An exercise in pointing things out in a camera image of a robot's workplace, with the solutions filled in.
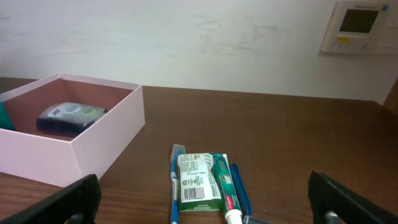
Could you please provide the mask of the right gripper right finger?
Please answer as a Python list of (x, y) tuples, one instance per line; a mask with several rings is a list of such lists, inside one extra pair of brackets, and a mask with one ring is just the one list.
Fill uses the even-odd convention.
[(313, 222), (320, 223), (397, 223), (388, 212), (349, 188), (317, 171), (308, 180), (308, 198)]

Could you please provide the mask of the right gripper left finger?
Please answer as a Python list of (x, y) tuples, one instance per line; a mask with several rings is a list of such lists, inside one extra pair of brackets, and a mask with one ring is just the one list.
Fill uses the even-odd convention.
[(95, 224), (101, 201), (96, 175), (89, 174), (32, 206), (1, 220), (1, 224)]

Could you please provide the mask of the clear pump soap bottle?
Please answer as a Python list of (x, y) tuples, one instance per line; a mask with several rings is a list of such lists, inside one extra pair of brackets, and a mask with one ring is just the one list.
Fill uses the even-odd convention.
[(57, 103), (41, 112), (36, 127), (50, 134), (75, 136), (95, 124), (107, 112), (106, 108), (98, 106), (72, 102)]

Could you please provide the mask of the green toothpaste tube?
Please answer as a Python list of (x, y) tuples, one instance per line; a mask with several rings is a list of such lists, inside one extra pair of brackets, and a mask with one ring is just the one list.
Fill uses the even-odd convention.
[(215, 179), (223, 200), (224, 219), (227, 224), (242, 224), (243, 214), (239, 204), (226, 154), (211, 152)]

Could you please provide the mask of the teal mouthwash bottle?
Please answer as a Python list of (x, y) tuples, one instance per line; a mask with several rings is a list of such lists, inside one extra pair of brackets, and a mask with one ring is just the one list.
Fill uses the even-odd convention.
[(15, 127), (2, 103), (0, 103), (0, 128), (15, 131)]

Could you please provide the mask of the blue white toothbrush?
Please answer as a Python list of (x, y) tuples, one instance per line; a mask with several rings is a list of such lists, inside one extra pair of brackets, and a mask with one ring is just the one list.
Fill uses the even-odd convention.
[(179, 178), (177, 170), (177, 159), (179, 155), (185, 154), (185, 146), (174, 144), (171, 152), (170, 179), (172, 181), (172, 208), (170, 213), (170, 224), (178, 224), (178, 190)]

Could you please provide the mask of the green white soap bar pack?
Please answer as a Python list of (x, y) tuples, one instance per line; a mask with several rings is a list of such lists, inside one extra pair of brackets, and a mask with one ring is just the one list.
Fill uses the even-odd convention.
[(182, 154), (177, 158), (180, 179), (179, 210), (205, 212), (222, 209), (223, 201), (209, 153)]

